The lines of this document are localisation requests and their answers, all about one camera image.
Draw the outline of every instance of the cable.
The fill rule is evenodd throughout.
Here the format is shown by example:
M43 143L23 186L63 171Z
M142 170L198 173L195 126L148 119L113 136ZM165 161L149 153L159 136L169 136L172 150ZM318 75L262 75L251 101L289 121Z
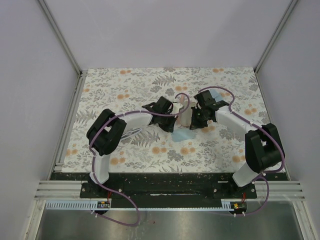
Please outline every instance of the cable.
M247 120L246 118L244 118L243 116L239 115L238 113L234 112L231 108L232 104L234 103L235 101L235 95L228 89L224 88L224 87L221 87L221 86L208 86L208 87L205 87L201 90L199 90L198 92L202 92L203 90L206 90L206 89L222 89L228 93L231 94L232 96L232 101L230 102L229 104L229 111L235 115L236 117L238 117L239 119L241 119L242 121L246 122L247 124L250 124L251 126L259 129L261 132L263 132L264 135L266 135L271 141L272 143L275 145L275 147L278 149L278 151L280 152L280 155L281 155L281 166L277 169L277 170L267 170L267 171L264 171L265 173L277 173L277 172L280 172L284 167L285 167L285 155L280 147L280 145L277 143L277 141L269 134L267 133L263 128L261 128L260 126L256 125L255 123L251 123L249 120Z
M105 129L105 127L107 125L109 125L109 123L111 123L113 120L117 119L117 118L120 118L120 117L124 117L125 115L129 115L129 114L137 114L137 113L145 113L145 114L151 114L151 115L156 115L156 116L160 116L160 117L172 117L172 116L178 116L182 113L184 113L189 105L190 105L190 98L187 94L181 92L181 93L178 93L174 98L177 98L179 95L185 95L187 100L188 100L188 104L187 106L181 111L181 112L178 112L178 113L175 113L175 114L160 114L160 113L156 113L156 112L150 112L150 111L146 111L146 110L134 110L134 111L129 111L129 112L126 112L126 113L123 113L123 114L119 114L119 115L115 115L114 117L110 118L100 129L99 131L95 134L95 136L93 137L92 141L90 142L90 145L89 145L89 150L92 152L93 154L93 157L92 157L92 175L93 175L93 178L95 180L95 182L103 189L109 191L109 192L112 192L112 193L115 193L115 194L118 194L124 198L126 198L135 208L136 210L136 213L137 213L137 220L135 223L125 223L125 222L121 222L121 221L118 221L118 220L115 220L113 218L110 218L110 217L107 217L107 216L103 216L103 215L100 215L100 214L96 214L96 216L99 216L101 218L104 218L104 219L107 219L107 220L110 220L114 223L117 223L117 224L120 224L120 225L124 225L124 226L127 226L127 227L135 227L135 226L138 226L139 225L139 222L140 222L140 219L141 219L141 216L140 216L140 212L139 212L139 209L137 207L137 205L135 204L134 201L132 201L127 195L117 191L117 190L113 190L111 188L108 188L104 185L102 185L99 180L97 179L97 176L96 176L96 172L95 172L95 162L96 162L96 152L92 149L92 146L94 144L94 142L96 141L97 137L99 136L99 134Z
M265 184L266 184L266 196L265 196L265 200L263 202L263 204L256 210L252 211L252 212L248 212L246 214L236 214L236 215L231 215L231 214L224 214L224 213L218 213L218 212L214 212L214 211L210 211L209 213L211 214L216 214L216 215L221 215L221 216L229 216L229 217L245 217L245 216L250 216L250 215L253 215L253 214L256 214L258 212L260 212L262 209L265 208L266 206L266 203L269 199L269 193L270 193L270 187L269 187L269 183L267 181L267 179L265 179L263 176L259 176L259 177L256 177L255 180L258 180L258 179L262 179L265 181Z

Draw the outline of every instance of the table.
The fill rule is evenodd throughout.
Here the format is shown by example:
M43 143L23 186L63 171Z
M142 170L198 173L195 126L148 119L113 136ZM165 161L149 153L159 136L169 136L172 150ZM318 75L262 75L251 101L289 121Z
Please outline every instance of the table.
M235 95L234 111L259 124L269 123L266 107L251 67L91 68L68 142L63 173L91 171L92 153L86 133L104 109L124 113L156 102L173 101L178 93L194 96L208 86L220 86ZM217 89L223 99L229 93ZM127 173L237 171L245 162L245 144L227 127L210 122L194 130L195 138L173 142L171 133L156 125L121 141L112 153L109 171Z

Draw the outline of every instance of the white wall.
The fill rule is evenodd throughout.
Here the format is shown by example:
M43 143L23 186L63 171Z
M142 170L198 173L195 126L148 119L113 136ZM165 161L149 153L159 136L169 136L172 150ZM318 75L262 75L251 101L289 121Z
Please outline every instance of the white wall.
M259 72L293 179L320 229L320 3L302 0Z
M46 0L82 69L254 67L290 0Z
M0 238L17 240L77 78L35 0L1 1L0 33Z

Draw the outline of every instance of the light blue cloth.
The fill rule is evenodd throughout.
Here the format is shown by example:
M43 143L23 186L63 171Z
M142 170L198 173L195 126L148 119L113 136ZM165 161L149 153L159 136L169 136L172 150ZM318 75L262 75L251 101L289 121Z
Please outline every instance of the light blue cloth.
M175 143L182 142L184 140L194 139L196 137L195 131L191 131L189 128L179 128L171 133L172 140Z
M223 100L223 98L222 98L222 96L220 95L220 93L218 93L216 90L214 90L213 88L210 88L209 89L209 92L210 92L210 94L211 94L211 96L214 98L214 100L216 101L216 102L219 102L219 101L222 101Z

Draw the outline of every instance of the purple cable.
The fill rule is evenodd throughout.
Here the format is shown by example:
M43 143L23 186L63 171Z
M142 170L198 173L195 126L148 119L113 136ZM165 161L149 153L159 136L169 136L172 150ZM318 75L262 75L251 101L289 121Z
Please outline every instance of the purple cable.
M97 179L97 176L96 176L96 173L95 173L95 162L96 162L96 152L92 149L92 146L94 144L94 142L96 141L97 137L99 136L99 134L105 129L105 127L111 123L113 120L115 120L116 118L120 118L120 117L123 117L125 115L129 115L129 114L137 114L137 113L144 113L144 114L151 114L151 115L156 115L156 116L160 116L160 117L172 117L172 116L178 116L180 114L182 114L183 112L185 112L189 105L190 105L190 98L187 94L181 92L181 93L178 93L174 98L177 98L179 95L185 95L187 100L188 100L188 104L187 106L181 111L181 112L178 112L178 113L175 113L175 114L160 114L160 113L155 113L155 112L150 112L150 111L146 111L146 110L134 110L134 111L129 111L129 112L126 112L126 113L123 113L123 114L119 114L119 115L115 115L114 117L110 118L100 129L99 131L95 134L95 136L93 137L90 145L89 145L89 150L92 152L93 154L93 158L92 158L92 175L93 175L93 178L95 180L95 182L103 189L109 191L109 192L112 192L112 193L115 193L115 194L118 194L124 198L126 198L135 208L136 212L137 212L137 220L135 223L125 223L125 222L121 222L121 221L118 221L118 220L115 220L115 219L112 219L110 217L107 217L107 216L103 216L103 215L100 215L100 214L97 214L96 216L99 216L101 218L104 218L104 219L107 219L107 220L110 220L112 222L115 222L117 224L120 224L120 225L124 225L124 226L127 226L127 227L135 227L135 226L138 226L139 225L139 222L140 222L140 219L141 219L141 216L140 216L140 212L139 212L139 209L137 207L137 205L135 204L134 201L132 201L127 195L117 191L117 190L113 190L111 188L108 188L104 185L102 185L98 179Z
M264 200L263 204L258 209L254 210L252 212L246 213L245 215L236 214L235 215L236 217L250 216L250 215L253 215L253 214L256 214L256 213L260 212L262 209L265 208L266 203L267 203L268 198L269 198L269 193L270 193L269 183L268 183L267 179L265 179L263 176L258 176L258 177L255 178L255 180L258 180L258 179L264 180L265 184L266 184L266 196L265 196L265 200ZM214 211L210 211L209 213L216 214L216 215L221 215L221 216L234 217L234 215L231 215L231 214L218 213L218 212L214 212Z
M228 93L231 94L232 96L232 101L230 102L229 104L229 111L235 115L236 117L238 117L239 119L241 119L242 121L246 122L247 124L250 124L251 126L259 129L261 132L263 132L264 135L266 135L271 141L272 143L275 145L275 147L278 149L278 151L280 152L280 155L281 155L281 166L277 169L277 170L268 170L268 171L265 171L265 173L277 173L277 172L280 172L284 167L285 167L285 155L280 147L280 145L277 143L277 141L269 134L267 133L263 128L261 128L260 126L256 125L255 123L251 123L248 119L244 118L243 116L239 115L238 113L234 112L231 108L232 104L234 103L235 101L235 95L228 89L224 88L224 87L221 87L221 86L208 86L208 87L205 87L201 90L199 90L198 92L202 92L203 90L206 90L206 89L222 89Z

